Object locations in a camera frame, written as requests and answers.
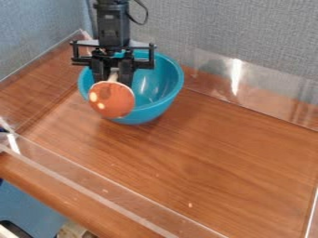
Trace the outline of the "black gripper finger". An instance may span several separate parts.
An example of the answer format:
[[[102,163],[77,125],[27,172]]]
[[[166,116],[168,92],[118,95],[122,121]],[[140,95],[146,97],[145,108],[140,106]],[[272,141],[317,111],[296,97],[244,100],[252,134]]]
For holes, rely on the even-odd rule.
[[[95,78],[95,82],[99,82],[105,79],[105,66],[101,59],[93,59],[91,61],[91,70]]]
[[[126,86],[133,86],[134,64],[132,59],[120,62],[120,82]]]

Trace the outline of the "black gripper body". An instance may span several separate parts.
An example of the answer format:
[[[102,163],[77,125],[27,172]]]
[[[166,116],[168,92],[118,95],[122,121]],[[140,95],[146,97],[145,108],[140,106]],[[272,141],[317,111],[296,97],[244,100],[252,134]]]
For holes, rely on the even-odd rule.
[[[103,47],[98,40],[75,40],[70,42],[74,56],[73,64],[94,67],[94,60],[105,60],[106,66],[116,68],[122,60],[133,60],[133,68],[153,69],[157,45],[134,40],[125,46]]]

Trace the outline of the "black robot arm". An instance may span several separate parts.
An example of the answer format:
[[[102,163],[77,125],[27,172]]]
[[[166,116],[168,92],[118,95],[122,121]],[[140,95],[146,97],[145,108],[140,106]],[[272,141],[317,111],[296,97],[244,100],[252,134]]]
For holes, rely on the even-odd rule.
[[[134,0],[148,11],[141,0]],[[118,81],[133,86],[134,73],[138,69],[154,69],[157,45],[136,43],[132,39],[132,22],[138,22],[130,13],[130,0],[98,0],[94,4],[98,12],[98,38],[73,41],[73,64],[87,66],[94,74],[95,82],[107,81],[113,69],[118,69]]]

